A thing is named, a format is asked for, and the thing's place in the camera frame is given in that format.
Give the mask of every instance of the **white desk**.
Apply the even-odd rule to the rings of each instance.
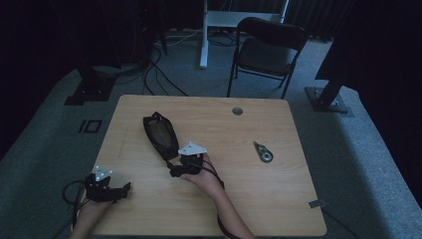
[[[204,26],[200,68],[206,69],[208,65],[208,27],[236,27],[246,17],[258,17],[274,22],[283,22],[289,0],[283,0],[284,4],[280,14],[274,13],[251,13],[251,12],[225,12],[208,11],[208,0],[204,0]]]

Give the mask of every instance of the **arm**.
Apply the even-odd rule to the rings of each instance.
[[[207,154],[204,154],[204,161],[211,163]],[[204,162],[203,166],[214,171],[207,162]],[[216,176],[206,170],[201,170],[197,175],[183,174],[181,178],[196,184],[213,200],[217,214],[227,231],[242,239],[255,238]]]
[[[89,201],[79,213],[77,224],[71,235],[71,239],[89,238],[97,223],[103,218],[111,202]]]

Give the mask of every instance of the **black chair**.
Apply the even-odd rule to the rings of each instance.
[[[240,33],[248,38],[240,47]],[[227,97],[230,97],[233,77],[238,72],[272,78],[281,81],[279,88],[286,82],[282,99],[286,95],[296,61],[307,42],[309,34],[294,25],[277,23],[256,17],[243,19],[236,28],[236,50],[233,57]]]

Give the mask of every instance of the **round hole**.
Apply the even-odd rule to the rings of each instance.
[[[232,113],[236,116],[239,116],[243,113],[243,110],[242,110],[242,108],[233,108]]]

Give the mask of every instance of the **wooden table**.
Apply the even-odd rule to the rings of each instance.
[[[233,108],[243,113],[236,116]],[[212,201],[171,177],[148,140],[142,119],[168,118],[180,147],[206,147],[226,191],[256,236],[320,236],[326,231],[289,104],[283,100],[122,96],[96,165],[112,169],[111,187],[131,182],[97,235],[221,236]],[[265,163],[253,141],[274,160]]]

